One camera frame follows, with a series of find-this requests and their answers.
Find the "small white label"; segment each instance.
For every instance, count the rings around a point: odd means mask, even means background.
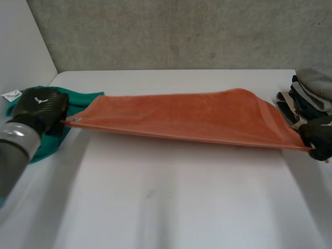
[[[9,102],[13,102],[15,99],[17,99],[21,95],[22,95],[22,93],[19,90],[14,90],[11,92],[4,93],[1,96],[4,97]]]

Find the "concrete wall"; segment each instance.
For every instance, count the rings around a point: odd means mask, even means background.
[[[59,72],[331,66],[331,0],[27,2]]]

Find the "teal cloth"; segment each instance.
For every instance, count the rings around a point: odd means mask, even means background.
[[[61,88],[61,87],[46,87],[49,89],[55,89],[58,90],[61,93],[68,94],[69,97],[69,107],[67,116],[72,116],[78,112],[83,111],[85,108],[87,108],[90,103],[99,95],[104,95],[104,92],[96,92],[96,93],[78,93],[69,91],[67,89]],[[19,98],[15,99],[13,102],[11,102],[8,106],[8,109],[6,111],[6,116],[10,116],[13,108],[15,107],[16,103],[18,102]],[[38,162],[50,155],[52,155],[54,152],[56,152],[62,143],[62,141],[65,139],[69,132],[70,128],[65,127],[63,134],[60,137],[56,136],[48,136],[48,135],[42,135],[41,137],[41,146],[37,150],[35,156],[30,161],[30,163]]]

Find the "white table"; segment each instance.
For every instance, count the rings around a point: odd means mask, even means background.
[[[272,102],[294,73],[65,72],[51,85],[107,95],[240,87]],[[56,154],[27,168],[1,210],[0,248],[330,248],[330,166],[303,153],[284,158],[72,129]]]

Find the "towel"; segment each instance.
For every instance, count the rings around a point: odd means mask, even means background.
[[[142,136],[309,151],[271,104],[244,89],[99,96],[66,125]]]
[[[296,70],[299,82],[317,96],[332,100],[332,70],[321,72],[313,68]]]
[[[55,89],[61,93],[68,94],[69,107],[68,107],[68,111],[67,111],[67,116],[71,116],[78,112],[83,111],[86,107],[89,106],[89,104],[91,104],[91,102],[97,96],[104,95],[103,92],[86,94],[86,93],[78,93],[78,92],[74,92],[74,91],[69,91],[69,90],[61,88],[61,87],[48,87],[48,88]],[[15,107],[15,105],[17,104],[18,100],[19,100],[19,98],[17,98],[16,100],[14,100],[13,102],[11,102],[9,104],[8,109],[6,111],[6,116],[11,115],[11,112],[12,112],[13,108]],[[65,139],[65,137],[67,136],[67,134],[69,133],[69,130],[70,130],[70,128],[66,127],[60,137],[49,136],[49,135],[43,134],[41,137],[41,145],[40,145],[39,149],[37,150],[35,156],[30,161],[30,163],[38,162],[38,161],[52,155],[53,153],[55,153],[58,150],[61,143],[63,142],[63,140]]]

